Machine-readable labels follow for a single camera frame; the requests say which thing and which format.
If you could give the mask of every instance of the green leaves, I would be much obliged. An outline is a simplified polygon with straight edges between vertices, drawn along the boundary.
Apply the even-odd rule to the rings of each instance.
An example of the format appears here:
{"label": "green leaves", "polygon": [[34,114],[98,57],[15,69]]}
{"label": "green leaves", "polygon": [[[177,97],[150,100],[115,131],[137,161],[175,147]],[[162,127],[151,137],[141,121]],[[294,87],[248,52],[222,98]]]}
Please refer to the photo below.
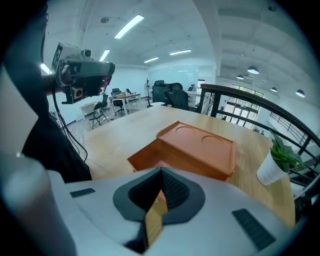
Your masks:
{"label": "green leaves", "polygon": [[304,164],[300,155],[295,154],[290,146],[284,145],[282,139],[271,130],[270,133],[274,137],[274,139],[272,139],[273,146],[270,153],[281,170],[288,173],[290,170],[289,165],[297,166],[297,163]]}
{"label": "green leaves", "polygon": [[274,137],[274,139],[272,140],[273,145],[276,144],[277,151],[282,153],[284,151],[284,147],[285,147],[284,142],[282,141],[282,139],[278,135],[274,134],[271,130],[270,130],[270,133]]}

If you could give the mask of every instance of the camera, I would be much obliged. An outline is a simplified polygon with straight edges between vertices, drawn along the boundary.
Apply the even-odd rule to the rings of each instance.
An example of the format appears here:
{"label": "camera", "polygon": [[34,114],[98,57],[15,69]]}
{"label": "camera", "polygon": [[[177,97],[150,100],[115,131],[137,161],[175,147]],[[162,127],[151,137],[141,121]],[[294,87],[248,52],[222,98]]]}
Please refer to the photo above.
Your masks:
{"label": "camera", "polygon": [[81,55],[82,55],[84,60],[91,60],[92,59],[92,51],[89,50],[89,49],[84,49],[81,52]]}

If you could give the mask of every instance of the potted plant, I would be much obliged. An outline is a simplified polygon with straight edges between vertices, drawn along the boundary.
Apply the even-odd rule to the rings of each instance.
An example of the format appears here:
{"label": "potted plant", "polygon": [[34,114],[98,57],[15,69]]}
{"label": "potted plant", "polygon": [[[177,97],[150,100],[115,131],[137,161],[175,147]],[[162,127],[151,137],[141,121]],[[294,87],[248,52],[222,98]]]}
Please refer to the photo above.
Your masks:
{"label": "potted plant", "polygon": [[297,163],[303,164],[300,155],[293,152],[290,146],[284,145],[282,139],[274,134],[273,146],[257,171],[257,177],[263,185],[270,185],[288,175],[290,168]]}

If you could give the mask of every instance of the window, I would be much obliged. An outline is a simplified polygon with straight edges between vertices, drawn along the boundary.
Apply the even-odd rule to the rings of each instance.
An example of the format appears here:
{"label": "window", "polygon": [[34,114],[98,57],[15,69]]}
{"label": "window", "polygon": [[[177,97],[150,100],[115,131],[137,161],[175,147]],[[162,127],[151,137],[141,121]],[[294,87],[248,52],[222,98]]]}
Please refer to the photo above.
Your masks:
{"label": "window", "polygon": [[238,104],[240,104],[242,106],[249,107],[249,108],[251,108],[251,106],[252,106],[251,102],[245,101],[245,100],[242,100],[242,99],[239,99],[239,98],[236,100],[236,103],[238,103]]}
{"label": "window", "polygon": [[[259,97],[264,96],[263,93],[243,87],[243,86],[234,86],[235,89],[241,90],[250,94],[257,95]],[[232,113],[237,116],[241,116],[250,120],[255,121],[259,112],[260,106],[256,104],[252,104],[251,102],[248,102],[243,99],[235,98],[235,97],[228,97],[227,104],[225,106],[225,112]],[[238,126],[246,127],[248,129],[252,129],[253,124],[244,120],[241,120],[236,117],[231,117],[229,115],[226,116],[225,121],[231,122],[233,124],[236,124]]]}
{"label": "window", "polygon": [[234,105],[226,104],[225,105],[225,112],[233,113],[234,112]]}
{"label": "window", "polygon": [[240,86],[239,90],[245,91],[245,92],[250,93],[250,94],[255,94],[255,92],[256,92],[255,90],[251,90],[251,89],[243,87],[243,86]]}

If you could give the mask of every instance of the wooden table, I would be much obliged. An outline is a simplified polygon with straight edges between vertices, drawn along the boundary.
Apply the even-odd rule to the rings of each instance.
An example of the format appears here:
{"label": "wooden table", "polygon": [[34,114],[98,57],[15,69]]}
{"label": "wooden table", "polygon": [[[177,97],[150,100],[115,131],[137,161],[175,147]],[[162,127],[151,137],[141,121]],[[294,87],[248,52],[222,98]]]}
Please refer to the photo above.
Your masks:
{"label": "wooden table", "polygon": [[133,172],[127,158],[156,139],[161,129],[181,121],[235,141],[235,172],[230,183],[278,215],[288,227],[295,225],[295,204],[288,177],[269,186],[257,178],[271,140],[250,129],[203,114],[166,106],[153,106],[90,131],[84,137],[87,164],[93,179]]}
{"label": "wooden table", "polygon": [[122,97],[122,98],[116,98],[116,97],[110,97],[110,101],[111,101],[111,108],[112,108],[112,112],[113,114],[115,114],[115,109],[114,109],[114,105],[112,104],[112,102],[114,101],[122,101],[123,104],[123,109],[124,109],[124,113],[127,116],[128,115],[128,111],[127,111],[127,107],[126,107],[126,100],[130,100],[132,98],[138,97],[138,100],[140,101],[140,93],[135,93],[135,94],[130,94],[126,97]]}

